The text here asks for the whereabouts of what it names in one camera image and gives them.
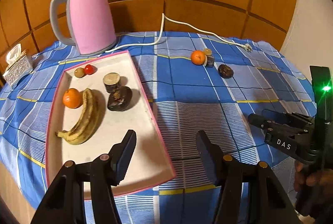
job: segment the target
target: gray handle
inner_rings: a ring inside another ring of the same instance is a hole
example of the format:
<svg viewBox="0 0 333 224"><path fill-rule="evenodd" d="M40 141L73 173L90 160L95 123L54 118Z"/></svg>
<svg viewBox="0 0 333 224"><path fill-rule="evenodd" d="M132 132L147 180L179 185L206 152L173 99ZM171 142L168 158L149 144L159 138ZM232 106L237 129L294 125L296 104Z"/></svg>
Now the gray handle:
<svg viewBox="0 0 333 224"><path fill-rule="evenodd" d="M60 31L57 9L61 3L67 2L67 0L51 0L50 4L50 22L54 32L54 35L64 44L66 45L75 45L73 39L66 38Z"/></svg>

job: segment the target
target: ripe banana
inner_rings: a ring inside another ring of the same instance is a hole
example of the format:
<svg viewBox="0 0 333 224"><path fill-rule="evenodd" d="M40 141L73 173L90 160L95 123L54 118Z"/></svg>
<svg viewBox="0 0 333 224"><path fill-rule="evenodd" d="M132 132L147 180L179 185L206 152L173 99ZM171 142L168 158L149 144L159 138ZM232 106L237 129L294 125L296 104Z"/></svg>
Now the ripe banana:
<svg viewBox="0 0 333 224"><path fill-rule="evenodd" d="M83 91L83 109L78 122L69 131L59 131L57 137L69 144L79 145L85 142L96 130L99 119L97 101L91 89Z"/></svg>

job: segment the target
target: green light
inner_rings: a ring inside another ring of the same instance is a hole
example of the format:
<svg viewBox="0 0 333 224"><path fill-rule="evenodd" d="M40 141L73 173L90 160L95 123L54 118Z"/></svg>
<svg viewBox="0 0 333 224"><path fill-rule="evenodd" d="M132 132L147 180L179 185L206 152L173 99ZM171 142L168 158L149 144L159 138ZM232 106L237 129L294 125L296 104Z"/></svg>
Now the green light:
<svg viewBox="0 0 333 224"><path fill-rule="evenodd" d="M325 92L327 92L327 91L329 91L330 89L332 89L332 87L331 86L325 86L325 87L323 87L323 91L325 91Z"/></svg>

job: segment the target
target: white tray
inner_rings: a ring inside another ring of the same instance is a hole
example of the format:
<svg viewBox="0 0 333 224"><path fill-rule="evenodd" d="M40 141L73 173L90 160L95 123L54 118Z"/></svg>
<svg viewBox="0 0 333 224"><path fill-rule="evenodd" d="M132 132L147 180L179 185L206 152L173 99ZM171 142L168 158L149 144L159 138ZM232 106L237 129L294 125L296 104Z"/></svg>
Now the white tray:
<svg viewBox="0 0 333 224"><path fill-rule="evenodd" d="M87 64L95 66L97 71L93 75L76 78L75 69L84 68ZM130 108L126 111L109 111L106 108L109 94L105 90L103 77L111 72L119 73L121 85L132 89ZM64 92L68 88L76 88L79 91L86 88L94 90L99 107L105 113L95 134L80 145L70 145L55 134L60 130L70 130L81 114L82 106L70 109L65 108L62 103ZM53 98L48 124L47 185L51 184L67 160L73 160L76 164L93 161L101 154L108 153L115 143L121 142L128 129L136 132L137 145L124 180L118 186L112 187L114 196L138 192L167 182L175 177L174 167L128 51L107 55L66 69ZM90 183L84 183L84 198L91 198Z"/></svg>

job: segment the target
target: silver tissue box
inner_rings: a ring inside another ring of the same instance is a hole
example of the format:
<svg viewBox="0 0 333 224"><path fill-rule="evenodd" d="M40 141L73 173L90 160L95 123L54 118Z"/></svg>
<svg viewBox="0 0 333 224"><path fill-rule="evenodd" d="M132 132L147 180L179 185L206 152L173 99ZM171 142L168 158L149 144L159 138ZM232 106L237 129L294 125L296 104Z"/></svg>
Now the silver tissue box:
<svg viewBox="0 0 333 224"><path fill-rule="evenodd" d="M19 80L30 74L33 69L31 56L24 50L13 63L8 65L3 74L3 78L7 81L8 85L14 89Z"/></svg>

